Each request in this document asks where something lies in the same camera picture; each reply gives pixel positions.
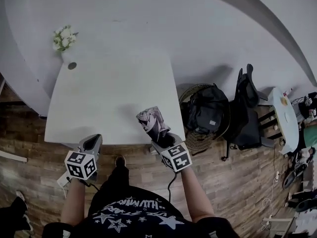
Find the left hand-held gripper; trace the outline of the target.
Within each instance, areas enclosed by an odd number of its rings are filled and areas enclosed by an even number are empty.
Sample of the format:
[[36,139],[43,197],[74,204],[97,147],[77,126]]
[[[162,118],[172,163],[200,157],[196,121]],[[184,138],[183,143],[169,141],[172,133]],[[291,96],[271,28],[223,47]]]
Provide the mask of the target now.
[[97,179],[97,161],[103,144],[101,134],[82,139],[67,153],[65,166],[71,178],[80,180]]

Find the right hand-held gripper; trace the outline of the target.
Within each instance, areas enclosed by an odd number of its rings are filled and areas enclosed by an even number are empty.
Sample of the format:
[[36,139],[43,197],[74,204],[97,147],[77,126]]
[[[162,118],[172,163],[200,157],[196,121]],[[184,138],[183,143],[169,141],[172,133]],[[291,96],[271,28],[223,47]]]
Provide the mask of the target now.
[[168,132],[165,138],[170,139],[166,147],[151,141],[150,153],[158,154],[165,166],[171,168],[175,173],[192,165],[189,150],[184,140],[177,134]]

